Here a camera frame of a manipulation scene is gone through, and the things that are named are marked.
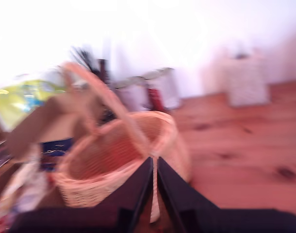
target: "wicker basket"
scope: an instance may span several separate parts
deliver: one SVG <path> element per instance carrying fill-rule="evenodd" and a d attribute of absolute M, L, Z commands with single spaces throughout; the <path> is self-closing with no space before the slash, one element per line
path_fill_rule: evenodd
<path fill-rule="evenodd" d="M 66 205 L 97 205 L 119 188 L 151 156 L 155 169 L 150 221 L 156 221 L 160 215 L 156 185 L 158 157 L 163 157 L 184 180 L 190 180 L 190 157 L 178 135 L 173 118 L 161 112 L 127 113 L 114 93 L 94 74 L 74 63 L 66 63 L 63 67 L 68 83 L 69 72 L 80 75 L 118 118 L 96 128 L 89 113 L 84 114 L 87 126 L 90 127 L 90 135 L 72 147 L 54 174 Z"/>

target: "wood knot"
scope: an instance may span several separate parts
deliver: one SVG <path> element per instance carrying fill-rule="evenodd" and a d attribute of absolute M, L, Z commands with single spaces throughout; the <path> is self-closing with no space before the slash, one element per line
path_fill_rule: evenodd
<path fill-rule="evenodd" d="M 234 159 L 234 158 L 237 158 L 238 157 L 238 155 L 231 154 L 231 153 L 223 153 L 223 154 L 219 154 L 219 156 L 222 159 Z"/>
<path fill-rule="evenodd" d="M 278 167 L 277 168 L 277 172 L 279 175 L 281 175 L 282 177 L 288 179 L 288 180 L 294 180 L 296 179 L 296 173 L 291 171 L 289 168 L 287 167 Z"/>
<path fill-rule="evenodd" d="M 207 129 L 209 129 L 209 128 L 211 128 L 212 127 L 212 125 L 210 125 L 210 124 L 198 124 L 198 125 L 196 125 L 195 127 L 194 127 L 194 129 L 195 130 L 198 130 L 198 131 L 202 131 L 202 130 L 207 130 Z"/>

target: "red object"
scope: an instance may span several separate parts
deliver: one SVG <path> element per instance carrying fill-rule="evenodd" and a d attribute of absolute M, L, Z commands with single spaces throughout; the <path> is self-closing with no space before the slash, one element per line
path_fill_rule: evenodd
<path fill-rule="evenodd" d="M 148 94 L 152 103 L 153 110 L 164 112 L 165 109 L 161 101 L 160 92 L 157 89 L 148 88 Z"/>

